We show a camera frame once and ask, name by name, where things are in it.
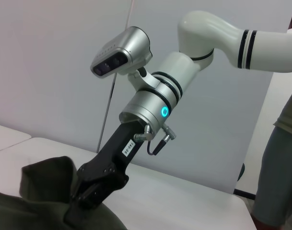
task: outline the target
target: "camera lens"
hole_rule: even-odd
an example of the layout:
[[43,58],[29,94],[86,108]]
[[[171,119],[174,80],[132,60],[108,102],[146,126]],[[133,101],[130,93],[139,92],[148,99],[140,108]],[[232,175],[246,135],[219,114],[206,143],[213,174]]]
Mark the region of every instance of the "camera lens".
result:
[[120,64],[120,62],[119,62],[119,60],[118,60],[117,58],[114,58],[114,59],[113,59],[113,64],[114,64],[116,67],[118,67],[119,64]]
[[106,73],[108,73],[109,71],[111,71],[110,66],[109,66],[106,62],[102,63],[102,64],[100,65],[100,68],[102,69],[102,72],[103,72],[104,74],[106,74]]
[[98,74],[99,76],[102,75],[102,72],[101,72],[101,70],[100,70],[99,68],[94,68],[93,71],[94,71],[96,74]]
[[127,60],[125,60],[125,58],[124,58],[123,56],[120,56],[120,57],[119,57],[119,62],[120,62],[121,64],[124,64],[124,63],[127,62]]

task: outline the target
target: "black stripe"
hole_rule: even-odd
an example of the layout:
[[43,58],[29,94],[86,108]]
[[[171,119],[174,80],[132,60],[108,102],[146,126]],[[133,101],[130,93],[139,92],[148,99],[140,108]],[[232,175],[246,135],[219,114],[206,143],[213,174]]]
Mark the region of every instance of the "black stripe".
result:
[[157,92],[154,89],[150,89],[150,88],[142,88],[138,91],[147,91],[147,92],[151,92],[151,93],[157,95],[166,104],[166,106],[168,107],[168,110],[169,110],[169,114],[171,114],[171,111],[172,111],[171,105],[170,105],[169,101],[167,100],[167,98],[163,94],[161,94],[160,92]]
[[178,83],[178,81],[176,79],[174,79],[168,73],[164,73],[164,72],[160,72],[160,71],[157,71],[157,72],[152,73],[152,75],[154,75],[154,74],[161,75],[161,76],[166,77],[169,80],[171,80],[178,87],[178,89],[180,91],[180,96],[182,97],[183,91],[182,91],[181,85]]
[[250,200],[255,200],[256,198],[256,195],[252,194],[252,193],[248,193],[248,192],[244,192],[242,190],[238,190],[238,189],[234,189],[234,192],[233,192],[234,195],[239,195],[241,197],[245,197],[247,199],[250,199]]
[[174,88],[174,86],[172,84],[170,84],[168,81],[166,81],[163,78],[159,78],[159,77],[155,77],[157,80],[159,80],[161,83],[165,84],[175,95],[175,99],[176,99],[176,103],[178,104],[179,102],[179,94],[176,91],[176,89]]
[[213,54],[213,52],[214,52],[214,49],[213,49],[209,54],[207,54],[207,55],[205,55],[205,56],[202,56],[202,57],[191,57],[191,59],[192,59],[193,61],[200,61],[200,60],[206,59],[206,58],[208,58],[209,56],[211,56],[211,55]]
[[252,49],[253,49],[253,43],[255,42],[257,31],[254,30],[250,37],[248,52],[247,52],[247,58],[246,58],[246,69],[250,69],[250,61],[251,61],[251,55],[252,55]]
[[249,32],[249,30],[245,30],[244,31],[243,36],[242,36],[242,40],[241,40],[240,49],[238,51],[237,67],[239,69],[242,68],[243,53],[244,53],[245,42],[246,42],[246,39],[247,39],[248,32]]

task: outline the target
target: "green shirt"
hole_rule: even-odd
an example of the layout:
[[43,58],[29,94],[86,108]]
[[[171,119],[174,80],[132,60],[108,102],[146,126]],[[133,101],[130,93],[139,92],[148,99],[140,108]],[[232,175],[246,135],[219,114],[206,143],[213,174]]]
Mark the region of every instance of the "green shirt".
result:
[[274,125],[292,134],[292,95]]

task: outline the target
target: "silver camera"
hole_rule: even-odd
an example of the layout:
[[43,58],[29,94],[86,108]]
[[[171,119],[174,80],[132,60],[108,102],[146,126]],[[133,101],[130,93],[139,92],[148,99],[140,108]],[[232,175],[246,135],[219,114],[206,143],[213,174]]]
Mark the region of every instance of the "silver camera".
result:
[[103,46],[90,69],[99,78],[116,72],[125,75],[145,66],[151,58],[149,37],[132,26]]

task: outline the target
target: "white table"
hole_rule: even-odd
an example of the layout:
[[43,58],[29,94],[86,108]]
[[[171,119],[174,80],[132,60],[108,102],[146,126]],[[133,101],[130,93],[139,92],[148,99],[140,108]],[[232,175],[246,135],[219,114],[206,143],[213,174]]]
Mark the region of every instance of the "white table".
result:
[[[79,168],[95,153],[43,138],[0,151],[0,192],[19,196],[23,166],[63,155]],[[256,229],[244,202],[234,195],[133,164],[126,172],[128,184],[104,203],[130,230]]]
[[0,126],[0,150],[16,145],[30,138],[31,136],[26,133]]

